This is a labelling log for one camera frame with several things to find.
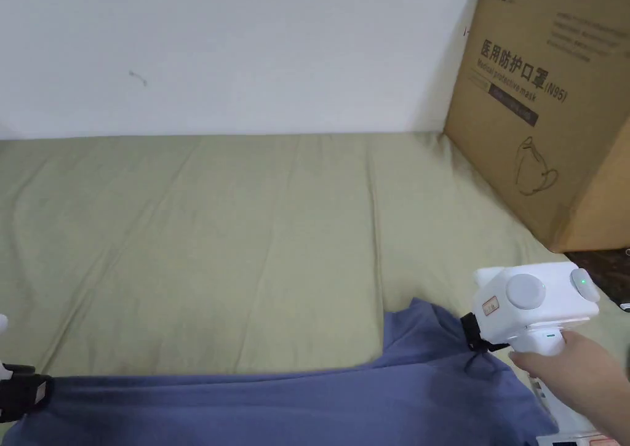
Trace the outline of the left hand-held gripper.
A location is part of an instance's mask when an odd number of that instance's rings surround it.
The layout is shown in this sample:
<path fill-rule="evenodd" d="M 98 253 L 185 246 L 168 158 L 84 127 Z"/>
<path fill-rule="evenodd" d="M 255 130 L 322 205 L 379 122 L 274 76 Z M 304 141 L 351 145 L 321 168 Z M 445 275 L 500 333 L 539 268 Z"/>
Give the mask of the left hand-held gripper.
<path fill-rule="evenodd" d="M 49 404 L 53 378 L 31 365 L 1 362 L 1 423 L 11 423 Z"/>

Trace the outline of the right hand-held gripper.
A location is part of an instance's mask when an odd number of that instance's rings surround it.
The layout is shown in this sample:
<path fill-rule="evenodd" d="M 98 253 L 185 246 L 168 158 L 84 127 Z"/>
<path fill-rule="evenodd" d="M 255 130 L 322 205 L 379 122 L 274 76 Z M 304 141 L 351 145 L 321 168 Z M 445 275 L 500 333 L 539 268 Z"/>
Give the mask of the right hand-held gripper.
<path fill-rule="evenodd" d="M 483 371 L 488 352 L 556 356 L 563 331 L 599 313 L 599 291 L 585 269 L 572 262 L 478 269 L 472 310 L 460 321 L 472 355 L 465 373 Z"/>

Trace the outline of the person's right hand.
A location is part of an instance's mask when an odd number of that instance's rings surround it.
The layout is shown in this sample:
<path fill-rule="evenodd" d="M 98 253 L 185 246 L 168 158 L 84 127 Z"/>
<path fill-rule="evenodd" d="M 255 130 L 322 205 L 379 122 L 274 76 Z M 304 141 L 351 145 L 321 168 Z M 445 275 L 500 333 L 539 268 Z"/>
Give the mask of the person's right hand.
<path fill-rule="evenodd" d="M 620 445 L 629 445 L 629 381 L 601 345 L 573 331 L 555 356 L 510 352 L 516 367 L 539 378 L 565 405 Z"/>

